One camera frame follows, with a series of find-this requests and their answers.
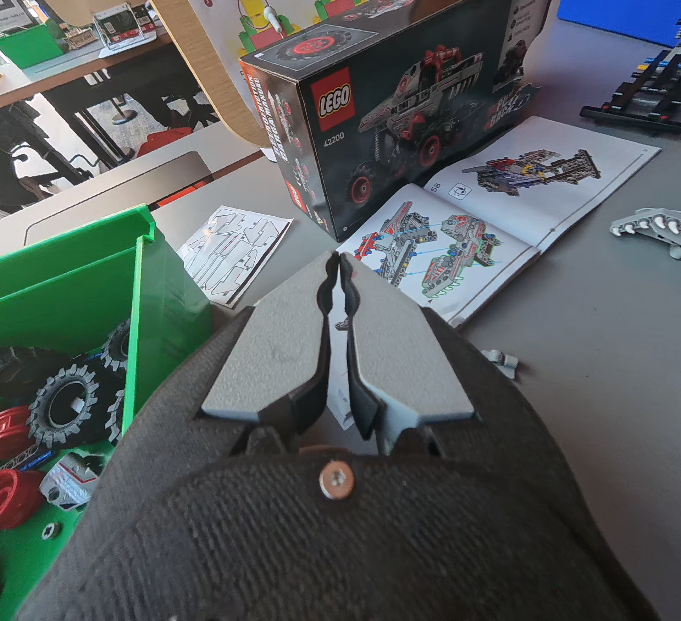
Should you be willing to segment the green plastic bin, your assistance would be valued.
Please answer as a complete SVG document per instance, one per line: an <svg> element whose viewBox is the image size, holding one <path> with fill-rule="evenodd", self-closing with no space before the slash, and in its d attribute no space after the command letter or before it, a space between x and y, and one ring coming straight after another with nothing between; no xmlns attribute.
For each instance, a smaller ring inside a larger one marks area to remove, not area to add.
<svg viewBox="0 0 681 621"><path fill-rule="evenodd" d="M120 378L100 361L107 336L132 319L127 374ZM150 449L118 451L133 418L166 378L212 334L208 300L183 267L146 206L75 228L56 237L1 255L1 346L50 350L51 368L88 364L101 373L107 408L125 390L123 431L117 444L104 437L74 448L57 448L40 468L45 475L67 453L102 455L101 475L115 475L118 489L108 488L113 526L95 521L95 543L105 541L160 491L177 442L161 421L151 423L156 439ZM1 411L27 405L36 395L6 401ZM1 531L1 619L12 620L84 517L84 507L64 512L47 501L19 527Z"/></svg>

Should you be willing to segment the clear acrylic display stand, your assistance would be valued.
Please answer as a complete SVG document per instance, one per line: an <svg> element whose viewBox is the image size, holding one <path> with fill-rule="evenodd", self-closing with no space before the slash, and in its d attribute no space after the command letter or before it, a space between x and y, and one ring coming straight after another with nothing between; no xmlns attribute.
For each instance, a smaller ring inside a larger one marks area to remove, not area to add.
<svg viewBox="0 0 681 621"><path fill-rule="evenodd" d="M127 2L93 13L93 23L103 45L109 51L119 51L143 44L146 36Z"/></svg>

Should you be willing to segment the grey flat panel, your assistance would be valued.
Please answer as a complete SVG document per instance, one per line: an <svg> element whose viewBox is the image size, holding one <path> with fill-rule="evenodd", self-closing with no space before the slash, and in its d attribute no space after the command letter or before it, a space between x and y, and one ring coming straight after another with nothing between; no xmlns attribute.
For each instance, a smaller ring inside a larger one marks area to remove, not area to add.
<svg viewBox="0 0 681 621"><path fill-rule="evenodd" d="M2 221L8 250L46 240L140 204L150 205L212 173L196 150L170 158L153 151Z"/></svg>

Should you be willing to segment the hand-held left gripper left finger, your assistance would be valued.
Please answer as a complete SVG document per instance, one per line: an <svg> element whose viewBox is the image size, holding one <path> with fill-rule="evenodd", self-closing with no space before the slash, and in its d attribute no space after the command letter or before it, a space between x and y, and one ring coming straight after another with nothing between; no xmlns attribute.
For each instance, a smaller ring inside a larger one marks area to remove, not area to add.
<svg viewBox="0 0 681 621"><path fill-rule="evenodd" d="M338 266L338 253L324 252L236 315L201 402L204 415L235 432L231 451L245 451L251 434L266 428L284 451L296 448L323 415Z"/></svg>

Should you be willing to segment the black lego tyre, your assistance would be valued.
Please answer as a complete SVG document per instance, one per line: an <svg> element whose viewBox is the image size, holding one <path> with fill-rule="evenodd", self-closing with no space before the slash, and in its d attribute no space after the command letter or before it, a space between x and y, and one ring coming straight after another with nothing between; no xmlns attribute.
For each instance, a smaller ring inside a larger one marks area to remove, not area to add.
<svg viewBox="0 0 681 621"><path fill-rule="evenodd" d="M53 353L35 347L1 347L1 397L6 400L31 397L51 368Z"/></svg>
<svg viewBox="0 0 681 621"><path fill-rule="evenodd" d="M105 429L108 430L108 440L112 445L117 444L123 431L124 396L124 389L117 391L113 404L107 408L109 419L105 423Z"/></svg>
<svg viewBox="0 0 681 621"><path fill-rule="evenodd" d="M104 437L101 373L74 363L49 376L29 405L29 436L48 449L74 448Z"/></svg>
<svg viewBox="0 0 681 621"><path fill-rule="evenodd" d="M119 323L109 333L101 348L100 361L103 367L120 378L125 378L129 359L129 338L132 319Z"/></svg>

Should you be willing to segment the red lego wheel hub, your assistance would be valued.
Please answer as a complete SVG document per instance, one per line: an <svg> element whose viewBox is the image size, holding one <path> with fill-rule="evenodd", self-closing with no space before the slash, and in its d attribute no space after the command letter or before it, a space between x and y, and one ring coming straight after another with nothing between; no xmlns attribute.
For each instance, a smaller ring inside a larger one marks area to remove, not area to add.
<svg viewBox="0 0 681 621"><path fill-rule="evenodd" d="M1 530L15 529L46 502L40 492L45 474L40 471L1 470Z"/></svg>
<svg viewBox="0 0 681 621"><path fill-rule="evenodd" d="M31 446L28 417L27 405L15 406L1 412L1 460L9 460Z"/></svg>

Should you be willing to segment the black office chair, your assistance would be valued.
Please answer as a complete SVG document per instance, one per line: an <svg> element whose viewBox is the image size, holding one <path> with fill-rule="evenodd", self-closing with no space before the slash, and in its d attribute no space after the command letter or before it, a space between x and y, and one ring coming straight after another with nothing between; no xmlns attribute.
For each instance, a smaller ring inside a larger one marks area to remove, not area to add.
<svg viewBox="0 0 681 621"><path fill-rule="evenodd" d="M88 120L89 111L64 118L42 94L2 107L2 217L135 157L130 140Z"/></svg>

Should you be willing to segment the small green storage bin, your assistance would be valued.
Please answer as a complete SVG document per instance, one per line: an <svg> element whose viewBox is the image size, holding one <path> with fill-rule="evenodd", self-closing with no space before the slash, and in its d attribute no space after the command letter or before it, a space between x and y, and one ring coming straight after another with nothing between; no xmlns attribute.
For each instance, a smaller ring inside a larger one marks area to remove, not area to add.
<svg viewBox="0 0 681 621"><path fill-rule="evenodd" d="M43 24L1 36L1 52L22 70L69 51L64 32L51 18Z"/></svg>

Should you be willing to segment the dark lego set box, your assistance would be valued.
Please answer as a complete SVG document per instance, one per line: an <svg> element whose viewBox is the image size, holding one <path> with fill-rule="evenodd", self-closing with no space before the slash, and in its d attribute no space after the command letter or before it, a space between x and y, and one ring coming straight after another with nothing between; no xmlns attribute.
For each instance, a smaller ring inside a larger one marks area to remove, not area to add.
<svg viewBox="0 0 681 621"><path fill-rule="evenodd" d="M241 59L294 204L343 242L512 126L551 0L371 0Z"/></svg>

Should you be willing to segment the black lego chassis assembly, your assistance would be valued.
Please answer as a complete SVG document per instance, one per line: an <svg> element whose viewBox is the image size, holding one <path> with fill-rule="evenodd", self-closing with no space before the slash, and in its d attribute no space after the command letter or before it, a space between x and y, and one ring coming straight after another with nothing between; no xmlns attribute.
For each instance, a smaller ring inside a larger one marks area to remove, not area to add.
<svg viewBox="0 0 681 621"><path fill-rule="evenodd" d="M601 106L583 106L580 117L680 135L680 32L672 49L662 49L632 72Z"/></svg>

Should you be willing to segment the small grey lego connector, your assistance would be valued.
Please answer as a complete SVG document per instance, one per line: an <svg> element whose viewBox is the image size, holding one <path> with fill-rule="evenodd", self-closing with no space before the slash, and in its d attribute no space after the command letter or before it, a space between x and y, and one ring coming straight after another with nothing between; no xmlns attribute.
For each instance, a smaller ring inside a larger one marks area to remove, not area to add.
<svg viewBox="0 0 681 621"><path fill-rule="evenodd" d="M493 363L507 378L515 380L515 373L519 364L517 357L498 349L481 350L482 355Z"/></svg>

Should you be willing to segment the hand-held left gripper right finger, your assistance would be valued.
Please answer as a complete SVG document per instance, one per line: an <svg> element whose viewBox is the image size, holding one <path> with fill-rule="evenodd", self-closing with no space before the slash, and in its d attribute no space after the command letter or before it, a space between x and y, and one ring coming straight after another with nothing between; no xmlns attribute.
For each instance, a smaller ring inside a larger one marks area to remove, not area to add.
<svg viewBox="0 0 681 621"><path fill-rule="evenodd" d="M474 407L419 304L340 254L351 412L362 438L390 455L400 435L468 420Z"/></svg>

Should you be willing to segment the grey toothed lego jaw piece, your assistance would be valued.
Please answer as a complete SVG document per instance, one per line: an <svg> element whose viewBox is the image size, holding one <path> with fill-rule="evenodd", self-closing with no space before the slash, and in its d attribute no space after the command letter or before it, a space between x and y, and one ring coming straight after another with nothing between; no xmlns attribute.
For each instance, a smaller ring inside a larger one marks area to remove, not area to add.
<svg viewBox="0 0 681 621"><path fill-rule="evenodd" d="M641 234L668 245L669 255L680 259L680 211L667 208L640 208L630 217L615 220L609 232L617 237Z"/></svg>

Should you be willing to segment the wooden background table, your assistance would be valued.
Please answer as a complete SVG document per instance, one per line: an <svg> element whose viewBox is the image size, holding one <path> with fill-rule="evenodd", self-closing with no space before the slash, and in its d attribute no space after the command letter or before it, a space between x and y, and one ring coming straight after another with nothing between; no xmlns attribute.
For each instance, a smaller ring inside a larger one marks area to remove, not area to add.
<svg viewBox="0 0 681 621"><path fill-rule="evenodd" d="M11 61L1 59L1 106L28 99L169 44L173 44L173 40L169 33L162 30L156 39L103 58L99 56L101 46L90 44L25 70Z"/></svg>

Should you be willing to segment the lego sticker sheet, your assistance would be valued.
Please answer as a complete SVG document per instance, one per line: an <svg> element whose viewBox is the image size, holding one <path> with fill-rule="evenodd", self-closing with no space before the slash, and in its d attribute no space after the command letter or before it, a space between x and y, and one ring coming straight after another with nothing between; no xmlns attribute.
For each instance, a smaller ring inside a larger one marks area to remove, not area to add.
<svg viewBox="0 0 681 621"><path fill-rule="evenodd" d="M233 309L292 222L292 218L220 206L178 255L210 302Z"/></svg>

